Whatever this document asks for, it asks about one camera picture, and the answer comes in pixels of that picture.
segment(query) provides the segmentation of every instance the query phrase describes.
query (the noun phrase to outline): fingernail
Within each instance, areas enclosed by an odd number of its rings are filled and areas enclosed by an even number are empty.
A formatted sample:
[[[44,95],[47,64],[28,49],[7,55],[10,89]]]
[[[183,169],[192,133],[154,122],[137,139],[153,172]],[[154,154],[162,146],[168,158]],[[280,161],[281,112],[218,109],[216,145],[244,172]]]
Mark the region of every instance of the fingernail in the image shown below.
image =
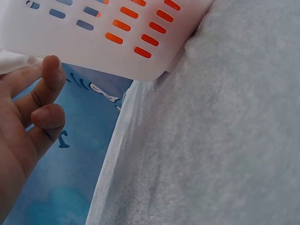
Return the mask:
[[[50,117],[50,111],[47,109],[38,109],[33,113],[35,114],[39,122],[44,122]]]
[[[54,56],[57,58],[57,60],[59,62],[57,70],[62,73],[63,72],[63,68],[62,68],[61,60],[56,55],[54,55]]]

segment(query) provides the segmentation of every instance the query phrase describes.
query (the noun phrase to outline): white plastic card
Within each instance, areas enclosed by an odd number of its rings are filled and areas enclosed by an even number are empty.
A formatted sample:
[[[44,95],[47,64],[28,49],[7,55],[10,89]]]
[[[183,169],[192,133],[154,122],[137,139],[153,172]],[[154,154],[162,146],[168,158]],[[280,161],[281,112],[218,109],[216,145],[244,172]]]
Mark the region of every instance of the white plastic card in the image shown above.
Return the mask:
[[[129,79],[171,73],[212,0],[10,0],[3,46]]]

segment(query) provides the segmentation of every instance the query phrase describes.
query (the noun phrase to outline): orange slot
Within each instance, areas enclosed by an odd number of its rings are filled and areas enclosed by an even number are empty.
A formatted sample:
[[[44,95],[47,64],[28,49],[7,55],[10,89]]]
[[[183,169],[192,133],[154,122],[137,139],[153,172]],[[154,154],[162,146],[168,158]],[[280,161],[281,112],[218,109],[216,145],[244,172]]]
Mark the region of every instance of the orange slot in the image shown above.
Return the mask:
[[[134,11],[132,11],[129,8],[126,8],[126,7],[121,7],[120,12],[122,12],[125,15],[128,15],[131,18],[134,18],[134,19],[137,19],[139,17],[139,15],[136,12],[134,12]]]
[[[147,34],[142,35],[142,40],[149,43],[150,45],[155,46],[155,47],[157,47],[159,45],[159,42],[157,40],[148,36]]]
[[[131,0],[131,1],[140,6],[146,6],[146,4],[147,4],[144,0]]]
[[[110,40],[110,41],[113,41],[119,45],[123,44],[123,39],[118,37],[118,36],[115,36],[114,34],[112,33],[106,33],[105,34],[105,37]]]
[[[167,32],[165,28],[159,26],[157,23],[154,23],[154,22],[150,22],[149,27],[151,27],[152,29],[154,29],[157,32],[162,33],[162,34],[165,34]]]
[[[147,52],[146,50],[140,48],[140,47],[135,47],[135,53],[138,54],[138,55],[141,55],[147,59],[150,59],[151,58],[151,53],[150,52]]]
[[[175,2],[173,2],[172,0],[165,0],[165,4],[167,4],[168,6],[170,6],[173,9],[175,9],[176,11],[181,10],[181,7],[179,5],[177,5]]]
[[[127,25],[126,23],[121,22],[120,20],[114,20],[112,23],[114,26],[119,27],[120,29],[124,31],[130,31],[131,27]]]
[[[158,10],[156,12],[156,15],[158,15],[159,17],[163,18],[164,20],[167,20],[168,22],[173,22],[174,18],[171,17],[169,14],[165,13],[164,11]]]

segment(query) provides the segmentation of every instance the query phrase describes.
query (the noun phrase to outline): blue printed paper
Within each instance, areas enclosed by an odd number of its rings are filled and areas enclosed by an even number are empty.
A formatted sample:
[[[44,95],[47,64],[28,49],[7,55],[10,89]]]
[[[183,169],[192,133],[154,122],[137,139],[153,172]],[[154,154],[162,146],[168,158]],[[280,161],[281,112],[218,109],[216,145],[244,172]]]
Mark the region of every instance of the blue printed paper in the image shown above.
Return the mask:
[[[56,103],[65,110],[66,126],[38,163],[5,225],[85,224],[123,95],[132,81],[70,65],[64,69],[67,82]]]

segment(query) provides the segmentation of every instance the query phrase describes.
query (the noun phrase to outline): white nonwoven fabric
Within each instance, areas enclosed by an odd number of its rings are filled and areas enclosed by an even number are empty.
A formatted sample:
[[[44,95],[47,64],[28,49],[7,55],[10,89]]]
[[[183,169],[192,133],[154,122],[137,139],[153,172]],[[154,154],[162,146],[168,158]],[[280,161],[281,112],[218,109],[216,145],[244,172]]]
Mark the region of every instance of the white nonwoven fabric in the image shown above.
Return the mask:
[[[299,37],[298,0],[216,0],[127,93],[87,224],[300,224]]]

